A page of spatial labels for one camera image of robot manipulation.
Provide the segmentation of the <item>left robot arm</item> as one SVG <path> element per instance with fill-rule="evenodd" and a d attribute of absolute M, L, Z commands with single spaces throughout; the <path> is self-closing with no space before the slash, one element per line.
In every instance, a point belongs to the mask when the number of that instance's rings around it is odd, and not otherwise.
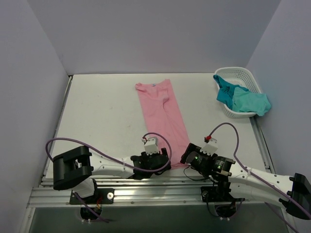
<path fill-rule="evenodd" d="M 122 179 L 143 180 L 161 175 L 171 169 L 165 148 L 160 153 L 122 158 L 120 163 L 92 153 L 80 146 L 57 155 L 53 159 L 54 190 L 72 190 L 86 203 L 94 203 L 98 197 L 97 184 L 91 176 L 113 176 Z"/>

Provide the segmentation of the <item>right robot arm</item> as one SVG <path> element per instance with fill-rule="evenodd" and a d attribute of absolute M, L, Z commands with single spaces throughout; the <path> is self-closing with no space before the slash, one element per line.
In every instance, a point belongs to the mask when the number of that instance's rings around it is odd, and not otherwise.
<path fill-rule="evenodd" d="M 236 160 L 215 154 L 211 146 L 201 148 L 192 143 L 180 162 L 216 183 L 215 187 L 201 189 L 207 193 L 205 202 L 261 201 L 284 208 L 296 218 L 311 218 L 311 184 L 302 174 L 276 175 L 243 167 Z"/>

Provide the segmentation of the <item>pink t shirt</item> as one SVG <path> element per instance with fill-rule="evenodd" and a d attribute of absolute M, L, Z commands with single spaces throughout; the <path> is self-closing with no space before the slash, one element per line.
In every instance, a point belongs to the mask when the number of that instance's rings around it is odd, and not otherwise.
<path fill-rule="evenodd" d="M 160 83 L 137 83 L 143 117 L 148 132 L 154 132 L 167 139 L 172 148 L 172 169 L 184 168 L 181 156 L 190 143 L 187 130 L 170 80 Z"/>

